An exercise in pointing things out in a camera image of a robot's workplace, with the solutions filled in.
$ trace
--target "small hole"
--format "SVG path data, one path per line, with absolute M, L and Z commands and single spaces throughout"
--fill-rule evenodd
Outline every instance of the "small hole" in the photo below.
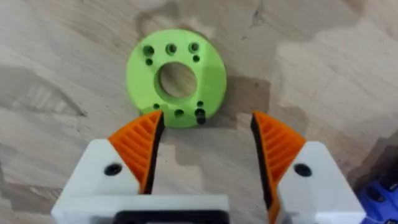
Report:
M 154 63 L 154 61 L 152 61 L 152 59 L 147 59 L 146 61 L 145 61 L 145 63 L 147 64 L 147 65 L 152 65 L 153 63 Z
M 120 173 L 121 171 L 122 171 L 122 165 L 114 163 L 105 167 L 104 174 L 107 176 L 114 176 Z
M 146 56 L 151 56 L 155 53 L 155 49 L 152 46 L 145 46 L 144 47 L 144 54 Z
M 177 51 L 177 46 L 174 44 L 167 44 L 166 53 L 168 55 L 173 55 Z
M 198 43 L 191 43 L 190 45 L 189 45 L 189 51 L 191 52 L 191 53 L 195 53 L 196 51 L 198 51 L 199 50 L 199 44 Z
M 194 62 L 199 62 L 199 60 L 200 60 L 200 57 L 199 56 L 197 56 L 197 55 L 195 55 L 195 56 L 193 56 L 193 61 Z
M 311 168 L 306 164 L 294 165 L 294 171 L 302 177 L 310 177 L 312 175 Z
M 182 115 L 184 115 L 184 111 L 183 110 L 178 109 L 178 110 L 174 111 L 174 116 L 176 118 L 181 117 Z

